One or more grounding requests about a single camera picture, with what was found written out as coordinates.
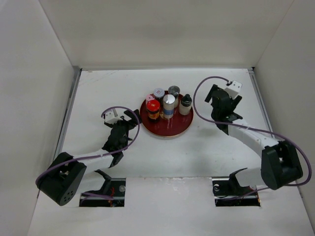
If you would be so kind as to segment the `tall blue label salt bottle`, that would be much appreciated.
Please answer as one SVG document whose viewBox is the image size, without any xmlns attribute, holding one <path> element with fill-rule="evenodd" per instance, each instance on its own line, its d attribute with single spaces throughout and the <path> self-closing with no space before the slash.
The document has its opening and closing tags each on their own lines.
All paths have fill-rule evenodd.
<svg viewBox="0 0 315 236">
<path fill-rule="evenodd" d="M 171 119 L 174 115 L 175 97 L 171 94 L 167 94 L 163 98 L 163 117 L 165 119 Z"/>
</svg>

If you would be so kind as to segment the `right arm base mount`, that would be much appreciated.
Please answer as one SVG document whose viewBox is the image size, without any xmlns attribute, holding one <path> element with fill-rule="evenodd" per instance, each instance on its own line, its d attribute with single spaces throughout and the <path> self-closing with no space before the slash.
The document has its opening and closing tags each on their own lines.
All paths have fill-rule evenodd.
<svg viewBox="0 0 315 236">
<path fill-rule="evenodd" d="M 226 177 L 213 177 L 213 194 L 215 198 L 216 207 L 259 207 L 260 199 L 258 193 L 251 193 L 254 191 L 250 186 L 242 187 L 236 174 L 245 170 L 239 169 L 232 172 Z"/>
</svg>

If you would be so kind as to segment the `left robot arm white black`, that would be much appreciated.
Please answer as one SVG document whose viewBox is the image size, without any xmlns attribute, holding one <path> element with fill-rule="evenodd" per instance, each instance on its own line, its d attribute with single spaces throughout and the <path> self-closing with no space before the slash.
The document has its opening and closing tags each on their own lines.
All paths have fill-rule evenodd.
<svg viewBox="0 0 315 236">
<path fill-rule="evenodd" d="M 94 190 L 82 191 L 84 200 L 100 198 L 114 201 L 114 193 L 110 192 L 111 177 L 102 171 L 103 168 L 116 166 L 123 158 L 123 152 L 135 141 L 129 137 L 129 131 L 140 129 L 142 119 L 139 110 L 123 107 L 124 115 L 118 116 L 117 106 L 106 109 L 101 117 L 104 124 L 109 127 L 110 135 L 104 146 L 90 154 L 78 156 L 67 152 L 58 154 L 47 170 L 41 173 L 35 184 L 51 200 L 60 206 L 66 205 L 77 193 L 85 174 L 95 172 L 103 177 L 94 183 Z"/>
</svg>

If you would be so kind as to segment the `dark jar white lid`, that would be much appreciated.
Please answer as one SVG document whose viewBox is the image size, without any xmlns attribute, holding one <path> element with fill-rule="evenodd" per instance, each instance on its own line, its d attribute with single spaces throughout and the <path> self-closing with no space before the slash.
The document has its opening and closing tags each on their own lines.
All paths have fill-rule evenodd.
<svg viewBox="0 0 315 236">
<path fill-rule="evenodd" d="M 156 100 L 163 100 L 163 97 L 165 96 L 165 91 L 162 88 L 156 88 L 153 91 L 153 96 Z"/>
</svg>

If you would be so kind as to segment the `black grinder bottle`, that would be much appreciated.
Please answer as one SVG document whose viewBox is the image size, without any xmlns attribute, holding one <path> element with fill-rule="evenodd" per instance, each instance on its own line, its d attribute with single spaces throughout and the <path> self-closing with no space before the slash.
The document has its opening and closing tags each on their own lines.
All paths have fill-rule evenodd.
<svg viewBox="0 0 315 236">
<path fill-rule="evenodd" d="M 183 116 L 186 116 L 190 113 L 192 106 L 192 98 L 189 94 L 186 94 L 181 98 L 179 105 L 179 113 Z"/>
</svg>

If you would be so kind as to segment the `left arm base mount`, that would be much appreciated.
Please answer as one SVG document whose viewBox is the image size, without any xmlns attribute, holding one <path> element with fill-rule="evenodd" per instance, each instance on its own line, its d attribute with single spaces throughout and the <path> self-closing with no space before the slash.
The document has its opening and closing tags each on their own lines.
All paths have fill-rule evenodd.
<svg viewBox="0 0 315 236">
<path fill-rule="evenodd" d="M 102 176 L 102 186 L 81 193 L 79 207 L 124 207 L 126 178 L 111 178 L 102 170 L 95 172 Z"/>
</svg>

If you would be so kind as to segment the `pink cap spice bottle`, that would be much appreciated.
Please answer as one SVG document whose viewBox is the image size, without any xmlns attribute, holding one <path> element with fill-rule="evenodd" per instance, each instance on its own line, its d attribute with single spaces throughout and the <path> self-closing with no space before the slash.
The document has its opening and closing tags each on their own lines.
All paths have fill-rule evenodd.
<svg viewBox="0 0 315 236">
<path fill-rule="evenodd" d="M 148 94 L 145 99 L 145 103 L 147 104 L 149 101 L 155 100 L 155 97 L 152 94 Z"/>
</svg>

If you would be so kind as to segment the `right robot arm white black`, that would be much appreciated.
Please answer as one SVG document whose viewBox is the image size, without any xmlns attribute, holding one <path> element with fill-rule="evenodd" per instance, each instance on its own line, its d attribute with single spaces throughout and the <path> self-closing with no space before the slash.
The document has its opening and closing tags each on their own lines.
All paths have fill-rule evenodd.
<svg viewBox="0 0 315 236">
<path fill-rule="evenodd" d="M 211 118 L 218 129 L 244 143 L 261 158 L 262 181 L 272 190 L 301 178 L 303 171 L 294 145 L 250 130 L 243 117 L 234 112 L 242 99 L 239 91 L 240 84 L 229 84 L 225 89 L 211 87 L 205 102 L 211 102 Z"/>
</svg>

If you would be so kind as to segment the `red cap sauce jar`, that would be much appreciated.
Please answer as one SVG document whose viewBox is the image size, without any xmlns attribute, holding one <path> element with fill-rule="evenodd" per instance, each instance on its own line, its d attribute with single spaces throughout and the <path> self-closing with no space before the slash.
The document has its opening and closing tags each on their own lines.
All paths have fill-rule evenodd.
<svg viewBox="0 0 315 236">
<path fill-rule="evenodd" d="M 160 103 L 157 100 L 151 100 L 146 104 L 148 118 L 151 121 L 157 121 L 160 114 Z"/>
</svg>

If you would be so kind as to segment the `clear dome cap bottle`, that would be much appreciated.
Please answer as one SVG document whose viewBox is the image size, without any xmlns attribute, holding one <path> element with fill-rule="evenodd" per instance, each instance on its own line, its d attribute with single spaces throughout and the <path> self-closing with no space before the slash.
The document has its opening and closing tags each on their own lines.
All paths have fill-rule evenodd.
<svg viewBox="0 0 315 236">
<path fill-rule="evenodd" d="M 175 97 L 175 103 L 174 107 L 177 108 L 179 104 L 179 94 L 180 94 L 180 88 L 178 86 L 170 86 L 168 88 L 168 93 L 173 95 Z"/>
</svg>

